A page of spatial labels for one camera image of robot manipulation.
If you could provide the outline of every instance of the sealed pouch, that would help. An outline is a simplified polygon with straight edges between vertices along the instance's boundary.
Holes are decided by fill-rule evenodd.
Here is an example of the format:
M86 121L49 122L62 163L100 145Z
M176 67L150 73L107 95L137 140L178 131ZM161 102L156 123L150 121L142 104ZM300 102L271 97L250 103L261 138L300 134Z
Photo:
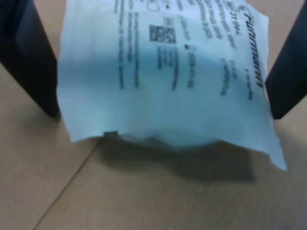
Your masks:
M57 93L71 140L223 140L286 169L268 52L268 17L244 0L68 0Z

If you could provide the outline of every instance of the wrinkled plastic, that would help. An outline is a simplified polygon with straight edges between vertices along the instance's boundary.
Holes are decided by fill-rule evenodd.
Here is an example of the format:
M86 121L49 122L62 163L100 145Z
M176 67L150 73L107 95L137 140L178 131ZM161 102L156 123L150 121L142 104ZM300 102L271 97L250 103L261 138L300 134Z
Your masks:
M286 169L264 94L268 17L244 0L67 0L57 89L72 141L223 140Z

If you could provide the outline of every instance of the qr code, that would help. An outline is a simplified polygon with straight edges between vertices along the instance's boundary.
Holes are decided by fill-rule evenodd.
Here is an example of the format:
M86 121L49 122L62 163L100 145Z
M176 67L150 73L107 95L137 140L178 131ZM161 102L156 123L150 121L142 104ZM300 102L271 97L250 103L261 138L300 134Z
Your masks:
M176 33L174 28L150 25L150 41L161 43L176 43Z
M236 5L233 1L224 1L226 9L236 12Z

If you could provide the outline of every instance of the brown cardboard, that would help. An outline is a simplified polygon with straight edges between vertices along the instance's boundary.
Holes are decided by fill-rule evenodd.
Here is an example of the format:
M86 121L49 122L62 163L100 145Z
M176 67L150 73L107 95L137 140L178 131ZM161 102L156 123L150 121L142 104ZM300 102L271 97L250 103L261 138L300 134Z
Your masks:
M35 2L58 54L65 1ZM270 17L271 68L303 0L249 2ZM0 79L1 229L30 230L37 223L38 230L307 226L306 99L276 122L286 172L265 154L226 143L173 157L108 140L64 189L96 141L70 144L63 123L47 118L3 68Z
M40 14L58 50L65 2L48 2L41 7L49 14ZM72 145L63 122L45 115L0 66L0 229L32 229L96 143Z

